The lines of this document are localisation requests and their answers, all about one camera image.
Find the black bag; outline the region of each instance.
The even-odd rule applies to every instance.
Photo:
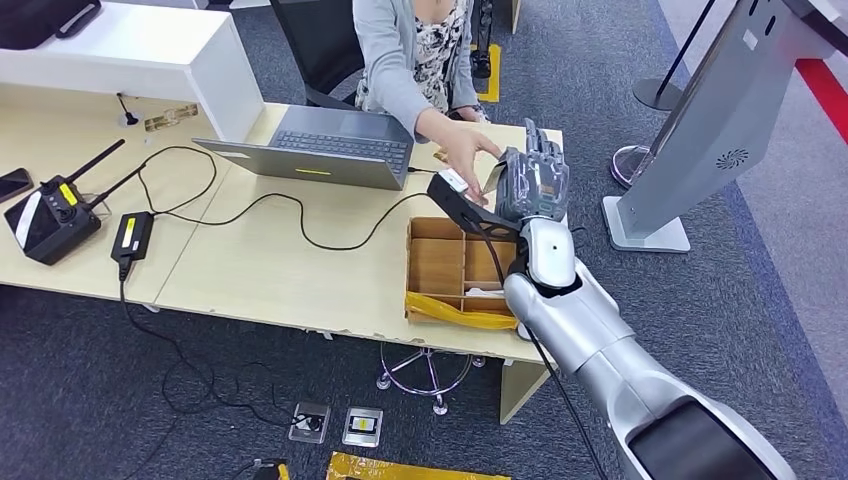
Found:
[[[0,48],[28,50],[53,35],[71,37],[99,12],[100,0],[0,0]]]

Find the black chair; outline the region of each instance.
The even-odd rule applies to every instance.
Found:
[[[271,5],[303,78],[306,104],[353,110],[355,91],[344,100],[329,95],[365,66],[351,0],[271,0]]]

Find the antenna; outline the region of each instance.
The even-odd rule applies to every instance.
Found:
[[[106,157],[108,157],[109,155],[111,155],[111,154],[112,154],[112,152],[114,152],[115,150],[117,150],[117,149],[118,149],[121,145],[123,145],[124,143],[126,143],[126,140],[124,140],[123,138],[122,138],[122,139],[120,139],[120,140],[118,140],[117,142],[113,143],[113,144],[112,144],[112,146],[110,146],[110,147],[109,147],[109,148],[107,148],[106,150],[103,150],[103,152],[102,152],[102,153],[100,153],[100,155],[98,155],[98,156],[96,156],[96,157],[92,158],[91,160],[89,160],[89,161],[88,161],[88,163],[86,163],[85,165],[83,165],[82,167],[80,167],[80,169],[79,169],[79,170],[77,170],[76,172],[74,172],[74,173],[70,174],[68,177],[66,177],[66,178],[65,178],[65,182],[67,182],[67,183],[74,183],[74,181],[76,181],[76,179],[78,179],[78,178],[79,178],[79,177],[81,177],[83,174],[85,174],[86,172],[88,172],[89,170],[91,170],[92,168],[94,168],[94,166],[95,166],[95,165],[97,165],[98,163],[100,163],[101,161],[103,161],[103,159],[104,159],[104,158],[106,158]]]
[[[107,198],[107,197],[109,197],[109,195],[111,195],[111,194],[112,194],[112,192],[114,192],[115,190],[117,190],[117,189],[121,188],[121,186],[122,186],[123,184],[127,183],[127,182],[128,182],[128,181],[132,178],[132,177],[136,176],[136,175],[138,174],[138,172],[140,172],[140,171],[141,171],[142,169],[144,169],[144,167],[146,167],[146,166],[147,166],[147,163],[142,163],[141,165],[139,165],[138,167],[136,167],[136,169],[135,169],[135,170],[133,170],[132,172],[130,172],[129,174],[127,174],[127,176],[126,176],[126,177],[124,177],[124,178],[122,178],[122,179],[118,180],[118,183],[116,183],[116,184],[112,185],[112,186],[111,186],[111,187],[109,187],[109,189],[107,189],[105,192],[103,192],[103,193],[101,193],[100,195],[98,195],[97,197],[95,197],[95,198],[94,198],[94,200],[92,200],[92,201],[88,202],[88,206],[87,206],[88,210],[93,209],[94,207],[96,207],[97,205],[99,205],[99,204],[100,204],[100,202],[102,202],[103,200],[106,200],[106,198]]]

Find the yellow plastic bag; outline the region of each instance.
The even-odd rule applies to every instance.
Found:
[[[486,330],[515,330],[518,321],[514,317],[496,313],[462,312],[447,303],[440,302],[420,293],[406,292],[406,308],[439,320]]]
[[[509,477],[452,472],[371,460],[333,452],[327,480],[510,480]]]

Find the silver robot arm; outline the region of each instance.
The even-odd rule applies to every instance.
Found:
[[[615,300],[575,257],[566,225],[531,218],[520,237],[519,262],[526,265],[510,270],[506,302],[559,368],[589,392],[628,478],[795,479],[744,418],[672,375],[636,343]]]

